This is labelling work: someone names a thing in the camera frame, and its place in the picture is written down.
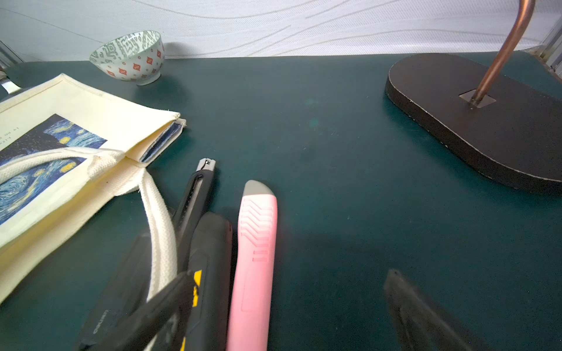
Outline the pink utility knife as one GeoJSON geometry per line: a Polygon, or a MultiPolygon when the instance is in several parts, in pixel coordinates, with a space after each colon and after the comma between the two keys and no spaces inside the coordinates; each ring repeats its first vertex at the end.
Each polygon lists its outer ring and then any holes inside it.
{"type": "Polygon", "coordinates": [[[244,186],[227,350],[266,350],[277,237],[277,198],[260,181],[244,186]]]}

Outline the black yellow utility knife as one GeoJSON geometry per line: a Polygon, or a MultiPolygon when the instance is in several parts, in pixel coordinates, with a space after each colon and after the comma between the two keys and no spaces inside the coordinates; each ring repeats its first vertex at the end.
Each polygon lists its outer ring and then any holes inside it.
{"type": "Polygon", "coordinates": [[[224,350],[226,347],[232,238],[231,223],[212,212],[205,213],[196,227],[189,263],[196,286],[184,350],[224,350]]]}

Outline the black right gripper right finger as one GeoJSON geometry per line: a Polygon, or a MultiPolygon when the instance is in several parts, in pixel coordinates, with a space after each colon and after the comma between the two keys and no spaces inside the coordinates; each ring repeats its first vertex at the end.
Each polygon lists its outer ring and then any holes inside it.
{"type": "Polygon", "coordinates": [[[389,270],[383,292],[402,350],[483,349],[477,335],[398,270],[389,270]]]}

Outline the cream canvas tote bag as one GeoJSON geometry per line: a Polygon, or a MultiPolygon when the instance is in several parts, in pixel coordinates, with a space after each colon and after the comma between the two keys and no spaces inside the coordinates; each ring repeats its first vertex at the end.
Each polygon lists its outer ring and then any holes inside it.
{"type": "Polygon", "coordinates": [[[140,192],[149,296],[177,275],[177,240],[147,166],[180,136],[179,113],[57,77],[1,103],[1,296],[109,200],[140,192]]]}

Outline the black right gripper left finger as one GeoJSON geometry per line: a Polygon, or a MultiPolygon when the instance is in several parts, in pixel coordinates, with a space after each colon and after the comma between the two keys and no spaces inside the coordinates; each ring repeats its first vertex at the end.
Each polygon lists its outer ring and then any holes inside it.
{"type": "Polygon", "coordinates": [[[193,307],[193,272],[183,271],[90,350],[144,350],[163,326],[177,317],[169,350],[180,350],[193,307]]]}

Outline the slim black utility knife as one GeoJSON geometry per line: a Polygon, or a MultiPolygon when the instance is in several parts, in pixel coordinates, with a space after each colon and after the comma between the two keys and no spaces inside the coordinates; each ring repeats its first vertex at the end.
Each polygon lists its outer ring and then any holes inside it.
{"type": "MultiPolygon", "coordinates": [[[[187,184],[172,222],[177,236],[178,271],[187,270],[190,246],[196,226],[206,210],[215,177],[213,159],[200,160],[187,184]]],[[[78,350],[90,350],[109,332],[146,303],[151,268],[151,239],[140,234],[85,322],[78,338],[78,350]]]]}

